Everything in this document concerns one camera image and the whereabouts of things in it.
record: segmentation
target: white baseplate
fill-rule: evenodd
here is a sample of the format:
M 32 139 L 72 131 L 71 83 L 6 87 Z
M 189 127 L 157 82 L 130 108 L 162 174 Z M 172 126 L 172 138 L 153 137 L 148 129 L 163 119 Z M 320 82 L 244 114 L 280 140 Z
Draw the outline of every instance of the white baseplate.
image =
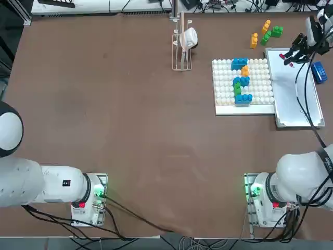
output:
M 267 59 L 248 59 L 249 86 L 241 87 L 241 94 L 252 94 L 248 106 L 236 106 L 233 79 L 241 77 L 241 70 L 231 70 L 232 60 L 214 59 L 212 62 L 215 113 L 217 115 L 274 114 L 274 96 Z

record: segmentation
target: brown table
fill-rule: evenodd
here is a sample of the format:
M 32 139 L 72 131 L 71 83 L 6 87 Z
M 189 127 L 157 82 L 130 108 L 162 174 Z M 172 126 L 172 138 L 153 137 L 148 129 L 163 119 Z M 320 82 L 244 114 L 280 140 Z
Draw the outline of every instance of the brown table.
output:
M 171 70 L 174 25 L 166 17 L 37 19 L 24 29 L 6 97 L 25 126 L 15 156 L 107 172 L 109 195 L 160 226 L 237 238 L 246 207 L 243 174 L 274 171 L 282 155 L 319 144 L 308 130 L 277 131 L 274 116 L 215 116 L 211 61 L 261 58 L 264 47 L 250 49 L 250 34 L 260 33 L 267 18 L 284 27 L 268 46 L 289 47 L 307 15 L 195 15 L 199 45 L 191 72 Z M 329 79 L 330 58 L 318 57 Z M 329 144 L 333 86 L 317 89 L 327 124 L 320 133 Z M 69 204 L 37 207 L 70 217 Z M 127 236 L 161 233 L 111 208 Z M 0 221 L 1 236 L 69 235 L 20 207 L 1 209 Z M 332 223 L 333 213 L 310 209 L 299 237 L 331 240 Z

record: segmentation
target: white cup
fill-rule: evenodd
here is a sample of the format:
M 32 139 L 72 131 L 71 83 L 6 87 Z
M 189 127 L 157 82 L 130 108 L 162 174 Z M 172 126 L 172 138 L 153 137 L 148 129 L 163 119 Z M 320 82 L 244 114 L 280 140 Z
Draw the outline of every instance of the white cup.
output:
M 183 44 L 183 35 L 180 34 L 180 42 L 182 48 L 192 48 L 193 46 L 197 45 L 198 43 L 198 35 L 194 28 L 189 28 L 185 32 L 185 44 Z

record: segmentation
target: orange lego brick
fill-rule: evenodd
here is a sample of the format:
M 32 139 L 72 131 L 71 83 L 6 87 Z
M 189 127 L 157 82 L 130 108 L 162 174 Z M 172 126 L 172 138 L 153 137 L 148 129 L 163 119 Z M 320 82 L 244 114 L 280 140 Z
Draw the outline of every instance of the orange lego brick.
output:
M 262 27 L 262 34 L 266 34 L 268 28 L 270 27 L 271 25 L 271 21 L 268 19 L 266 20 L 265 24 L 264 24 L 264 27 Z
M 258 43 L 258 34 L 254 33 L 251 36 L 250 48 L 255 48 Z
M 245 65 L 244 67 L 242 67 L 241 71 L 241 76 L 242 77 L 248 77 L 249 76 L 249 67 L 247 65 Z

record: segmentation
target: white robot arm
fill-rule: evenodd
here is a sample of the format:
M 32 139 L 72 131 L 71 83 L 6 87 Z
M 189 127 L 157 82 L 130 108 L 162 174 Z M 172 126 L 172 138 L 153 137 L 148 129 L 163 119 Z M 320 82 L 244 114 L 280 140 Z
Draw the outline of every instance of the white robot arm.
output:
M 327 5 L 317 14 L 318 22 L 313 16 L 305 21 L 306 35 L 300 33 L 293 41 L 288 53 L 284 56 L 285 65 L 291 62 L 302 64 L 310 60 L 314 52 L 323 55 L 331 49 L 333 42 L 331 34 L 333 24 L 333 5 Z
M 40 166 L 9 156 L 22 138 L 20 115 L 0 102 L 0 207 L 70 202 L 72 219 L 101 226 L 105 202 L 101 194 L 106 191 L 107 175 L 82 173 L 69 166 Z
M 316 152 L 285 155 L 275 173 L 260 173 L 251 186 L 259 226 L 273 227 L 286 212 L 287 203 L 307 203 L 332 172 L 331 159 L 333 144 Z M 332 179 L 314 197 L 317 207 L 333 210 Z

